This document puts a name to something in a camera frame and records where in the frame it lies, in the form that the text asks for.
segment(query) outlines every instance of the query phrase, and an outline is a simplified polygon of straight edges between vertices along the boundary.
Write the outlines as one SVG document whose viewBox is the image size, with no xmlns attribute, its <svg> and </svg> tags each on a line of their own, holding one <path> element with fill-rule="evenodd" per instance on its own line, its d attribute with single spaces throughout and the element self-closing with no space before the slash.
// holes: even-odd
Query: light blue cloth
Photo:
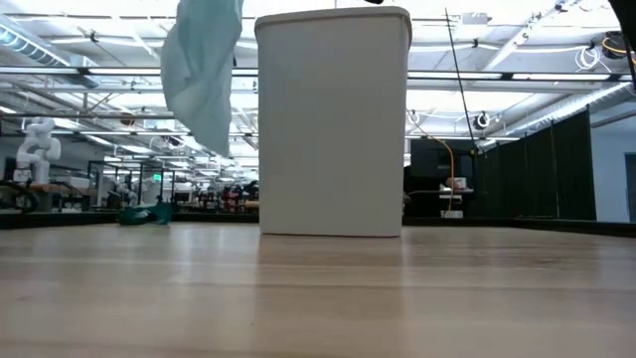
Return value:
<svg viewBox="0 0 636 358">
<path fill-rule="evenodd" d="M 228 156 L 232 68 L 243 0 L 181 0 L 161 54 L 168 109 L 195 139 Z"/>
</svg>

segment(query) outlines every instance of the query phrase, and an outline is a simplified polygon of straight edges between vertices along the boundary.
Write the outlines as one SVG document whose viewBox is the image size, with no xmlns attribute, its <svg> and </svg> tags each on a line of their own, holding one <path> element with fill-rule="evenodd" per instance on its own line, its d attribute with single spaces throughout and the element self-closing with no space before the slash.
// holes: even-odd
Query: ceiling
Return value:
<svg viewBox="0 0 636 358">
<path fill-rule="evenodd" d="M 556 3 L 563 4 L 566 11 L 551 11 Z M 626 61 L 607 59 L 598 51 L 607 31 L 620 30 L 607 1 L 388 0 L 385 4 L 404 7 L 413 19 L 413 45 L 408 57 L 410 71 L 455 70 L 444 17 L 445 6 L 448 6 L 459 70 L 462 72 L 628 73 Z M 177 0 L 4 0 L 0 2 L 0 11 L 9 21 L 7 24 L 22 29 L 56 53 L 67 57 L 77 55 L 75 59 L 84 57 L 82 59 L 90 60 L 92 66 L 156 68 L 159 66 L 163 40 L 174 25 L 177 5 Z M 243 32 L 236 48 L 238 66 L 258 66 L 253 24 L 259 16 L 365 5 L 362 0 L 245 0 Z M 489 21 L 470 24 L 475 13 L 486 14 Z M 90 34 L 99 40 L 98 45 L 90 40 Z M 479 41 L 478 48 L 473 47 L 474 39 Z M 592 42 L 596 48 L 585 51 L 583 48 Z M 588 66 L 581 62 L 581 57 L 584 57 L 583 61 Z M 38 64 L 0 47 L 0 65 Z M 19 87 L 16 83 L 26 84 L 31 90 Z M 603 88 L 602 84 L 567 82 L 466 82 L 464 85 L 466 104 L 471 115 L 486 111 L 499 120 L 493 121 L 491 130 L 481 133 L 484 135 L 501 135 L 501 130 L 507 125 L 513 126 L 541 108 L 572 94 L 581 96 Z M 256 79 L 234 79 L 232 103 L 235 118 L 231 132 L 257 134 L 258 98 L 255 86 Z M 42 97 L 39 93 L 33 93 L 32 89 L 54 98 Z M 83 106 L 85 93 L 87 105 L 92 108 L 91 113 L 97 115 L 170 114 L 158 77 L 102 78 L 99 86 L 91 90 L 42 76 L 0 77 L 0 105 L 18 112 L 77 113 L 56 99 L 61 99 L 65 104 Z M 468 133 L 457 82 L 409 82 L 407 109 L 415 111 L 415 120 L 429 133 L 461 136 Z M 132 130 L 127 125 L 129 123 L 119 120 L 73 122 L 60 121 L 66 127 L 81 125 L 81 128 L 104 131 Z M 409 120 L 404 122 L 406 133 L 419 133 Z M 188 130 L 172 120 L 137 121 L 134 125 L 141 130 Z M 191 138 L 183 139 L 187 143 L 179 145 L 171 145 L 162 138 L 153 140 L 107 134 L 97 138 L 101 139 L 101 143 L 91 142 L 108 151 L 113 151 L 112 147 L 108 147 L 104 141 L 118 146 L 144 148 L 151 148 L 152 144 L 149 150 L 157 155 L 187 158 L 209 154 Z M 236 137 L 231 143 L 231 151 L 237 161 L 242 160 L 243 172 L 254 177 L 257 170 L 257 138 L 245 140 Z M 126 150 L 123 153 L 133 154 Z M 180 166 L 188 162 L 187 159 L 177 161 L 182 163 Z M 171 162 L 175 160 L 167 161 L 166 165 L 174 165 Z M 192 162 L 192 165 L 207 167 L 211 164 Z"/>
</svg>

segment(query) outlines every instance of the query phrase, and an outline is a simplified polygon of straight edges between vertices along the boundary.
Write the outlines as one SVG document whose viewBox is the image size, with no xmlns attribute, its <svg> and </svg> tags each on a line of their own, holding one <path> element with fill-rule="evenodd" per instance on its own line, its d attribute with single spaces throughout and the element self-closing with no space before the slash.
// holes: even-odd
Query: black curtain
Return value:
<svg viewBox="0 0 636 358">
<path fill-rule="evenodd" d="M 636 22 L 634 22 L 633 0 L 609 0 L 614 8 L 616 17 L 623 29 L 623 34 L 629 39 L 629 43 L 634 48 L 636 45 Z"/>
<path fill-rule="evenodd" d="M 506 217 L 518 218 L 530 214 L 527 204 L 526 143 L 519 140 L 500 148 L 502 176 L 502 210 Z"/>
<path fill-rule="evenodd" d="M 589 112 L 554 125 L 558 216 L 596 220 Z"/>
<path fill-rule="evenodd" d="M 477 157 L 475 189 L 477 200 L 471 212 L 484 218 L 502 217 L 502 177 L 499 146 Z"/>
<path fill-rule="evenodd" d="M 596 219 L 588 112 L 499 145 L 477 163 L 474 216 Z"/>
<path fill-rule="evenodd" d="M 528 175 L 526 190 L 529 192 L 527 217 L 557 217 L 557 171 L 553 158 L 553 132 L 548 127 L 525 140 L 528 150 Z"/>
</svg>

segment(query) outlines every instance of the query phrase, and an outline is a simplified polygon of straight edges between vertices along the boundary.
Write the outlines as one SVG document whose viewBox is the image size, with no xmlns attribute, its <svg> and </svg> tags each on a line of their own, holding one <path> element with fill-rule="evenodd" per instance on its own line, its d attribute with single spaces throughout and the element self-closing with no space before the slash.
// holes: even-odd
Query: wood grain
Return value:
<svg viewBox="0 0 636 358">
<path fill-rule="evenodd" d="M 636 241 L 0 232 L 1 357 L 634 357 Z"/>
</svg>

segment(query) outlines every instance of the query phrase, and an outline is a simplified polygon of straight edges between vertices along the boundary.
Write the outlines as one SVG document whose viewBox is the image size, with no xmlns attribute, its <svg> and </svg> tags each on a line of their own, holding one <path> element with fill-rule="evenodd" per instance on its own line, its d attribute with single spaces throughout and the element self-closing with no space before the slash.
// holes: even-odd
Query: white container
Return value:
<svg viewBox="0 0 636 358">
<path fill-rule="evenodd" d="M 261 231 L 399 236 L 408 13 L 274 15 L 255 32 Z"/>
</svg>

